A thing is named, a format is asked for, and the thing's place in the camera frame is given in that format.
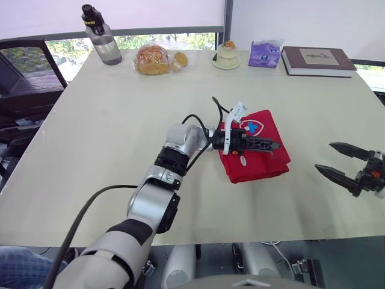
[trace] window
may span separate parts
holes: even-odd
[[[182,33],[115,36],[119,49],[138,49],[147,43],[165,44],[172,49],[215,49],[215,33]],[[93,49],[88,38],[46,41],[66,81],[74,79]]]
[[[355,64],[355,67],[374,92],[385,92],[385,66]]]

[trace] white table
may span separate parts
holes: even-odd
[[[347,238],[385,234],[385,200],[358,198],[330,182],[314,164],[354,177],[364,162],[328,146],[345,141],[384,149],[384,107],[364,81],[287,76],[242,64],[220,70],[213,52],[191,52],[185,70],[143,76],[135,51],[117,66],[93,52],[66,88],[0,194],[0,244],[59,246],[85,201],[113,184],[137,184],[165,140],[189,113],[217,125],[224,107],[243,101],[249,112],[269,109],[292,158],[273,179],[230,183],[207,152],[184,177],[172,229],[154,244]],[[85,215],[73,246],[88,246],[125,218],[133,190],[101,195]]]

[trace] water bottle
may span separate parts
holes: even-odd
[[[121,62],[122,55],[111,33],[111,28],[104,22],[102,14],[89,4],[83,5],[82,10],[85,32],[100,59],[107,65]]]

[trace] brown book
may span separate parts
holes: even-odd
[[[282,59],[288,75],[351,77],[356,70],[338,48],[285,46]]]

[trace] white tag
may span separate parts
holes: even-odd
[[[241,155],[240,160],[241,160],[241,164],[245,167],[247,165],[246,158],[243,155]]]

